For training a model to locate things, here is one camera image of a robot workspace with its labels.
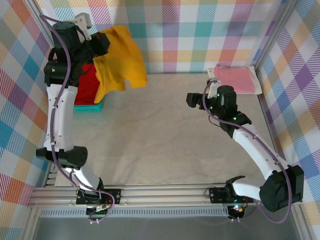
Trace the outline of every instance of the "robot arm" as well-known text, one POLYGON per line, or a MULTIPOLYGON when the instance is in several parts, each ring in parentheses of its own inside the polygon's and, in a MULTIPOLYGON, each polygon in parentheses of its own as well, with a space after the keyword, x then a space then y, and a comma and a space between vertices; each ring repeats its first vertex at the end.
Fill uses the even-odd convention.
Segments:
MULTIPOLYGON (((188 93, 186 102, 191 108, 199 105, 199 109, 204 110, 202 99, 203 95, 200 93, 188 93)), ((220 122, 222 130, 243 147, 260 169, 260 173, 254 176, 237 176, 226 181, 225 191, 229 201, 233 202, 237 196, 246 196, 260 200, 271 212, 288 205, 289 193, 284 173, 270 153, 255 138, 259 138, 284 167, 290 180, 292 203, 301 201, 304 188, 303 170, 298 165, 289 166, 263 141, 250 119, 238 111, 237 95, 233 87, 220 86, 220 81, 215 80, 210 86, 210 92, 206 94, 205 101, 209 111, 218 119, 238 124, 255 134, 252 137, 242 128, 220 122)))
MULTIPOLYGON (((67 84, 62 92, 57 107, 54 106, 58 93, 64 83, 68 64, 65 50, 56 35, 52 32, 54 48, 51 49, 48 62, 44 67, 44 82, 48 93, 48 123, 47 133, 43 148, 36 150, 36 156, 40 159, 54 163, 55 154, 58 163, 67 171, 73 172, 75 176, 86 186, 95 190, 103 190, 102 180, 97 177, 90 166, 86 164, 88 150, 84 146, 74 146, 72 138, 72 120, 75 98, 78 92, 79 78, 83 73, 85 64, 93 64, 93 58, 108 53, 110 42, 105 34, 99 32, 90 35, 87 28, 91 26, 90 18, 85 13, 76 16, 75 19, 60 21, 53 28, 62 38, 70 55, 71 69, 67 84), (54 119, 51 114, 55 109, 54 119), (51 128, 53 125, 54 151, 52 153, 51 128)), ((102 199, 101 194, 90 191, 80 185, 80 194, 91 199, 102 199)))

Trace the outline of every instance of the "plaid fabric backdrop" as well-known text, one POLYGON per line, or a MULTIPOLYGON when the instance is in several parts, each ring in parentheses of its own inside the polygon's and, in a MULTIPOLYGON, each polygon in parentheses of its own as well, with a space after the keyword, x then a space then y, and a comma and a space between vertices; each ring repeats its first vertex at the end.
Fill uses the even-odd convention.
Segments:
POLYGON ((43 66, 49 45, 23 0, 0 7, 0 239, 15 240, 47 163, 35 157, 48 101, 43 66))
POLYGON ((304 170, 304 208, 320 239, 320 0, 298 2, 258 77, 278 149, 304 170))
POLYGON ((125 25, 148 73, 254 64, 285 0, 37 0, 59 20, 84 12, 91 33, 125 25))

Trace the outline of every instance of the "plastic basket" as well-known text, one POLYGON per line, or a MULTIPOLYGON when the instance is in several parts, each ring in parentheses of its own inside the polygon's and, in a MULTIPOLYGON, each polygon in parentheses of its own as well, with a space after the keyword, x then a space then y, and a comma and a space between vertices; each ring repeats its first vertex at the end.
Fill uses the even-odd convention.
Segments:
POLYGON ((104 100, 95 105, 74 105, 74 113, 97 113, 101 112, 104 100))

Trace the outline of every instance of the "beige floor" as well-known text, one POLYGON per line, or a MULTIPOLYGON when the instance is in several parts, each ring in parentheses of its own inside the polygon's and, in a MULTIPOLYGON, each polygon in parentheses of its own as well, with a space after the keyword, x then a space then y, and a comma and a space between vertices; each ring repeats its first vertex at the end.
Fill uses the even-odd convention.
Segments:
MULTIPOLYGON (((75 113, 74 144, 105 185, 224 183, 259 171, 249 155, 208 115, 186 104, 206 74, 153 74, 148 86, 105 97, 100 113, 75 113)), ((271 144, 256 95, 239 95, 238 109, 271 144)), ((58 175, 56 186, 69 185, 58 175)))

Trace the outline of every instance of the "black motor joint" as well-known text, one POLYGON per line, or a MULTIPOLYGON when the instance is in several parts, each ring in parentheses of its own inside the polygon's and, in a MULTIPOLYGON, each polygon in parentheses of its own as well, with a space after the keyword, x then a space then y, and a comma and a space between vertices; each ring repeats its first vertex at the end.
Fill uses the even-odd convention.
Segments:
MULTIPOLYGON (((203 104, 203 94, 201 93, 188 93, 186 102, 189 107, 195 108, 199 105, 200 110, 205 110, 203 104)), ((216 97, 208 98, 205 94, 205 105, 212 115, 220 120, 235 123, 238 125, 251 124, 251 120, 242 112, 238 111, 237 94, 232 86, 220 86, 217 88, 216 97)), ((221 123, 222 130, 228 133, 232 138, 237 127, 221 123)))
MULTIPOLYGON (((78 87, 80 76, 84 74, 83 66, 93 64, 93 59, 108 53, 110 42, 107 35, 96 32, 91 35, 91 40, 80 41, 80 33, 84 39, 86 36, 83 31, 71 21, 60 21, 53 25, 53 28, 62 38, 67 51, 70 55, 70 76, 66 84, 78 87)), ((48 56, 48 62, 43 69, 44 82, 47 86, 51 84, 62 85, 68 70, 66 52, 58 40, 57 36, 51 33, 54 48, 48 56)))

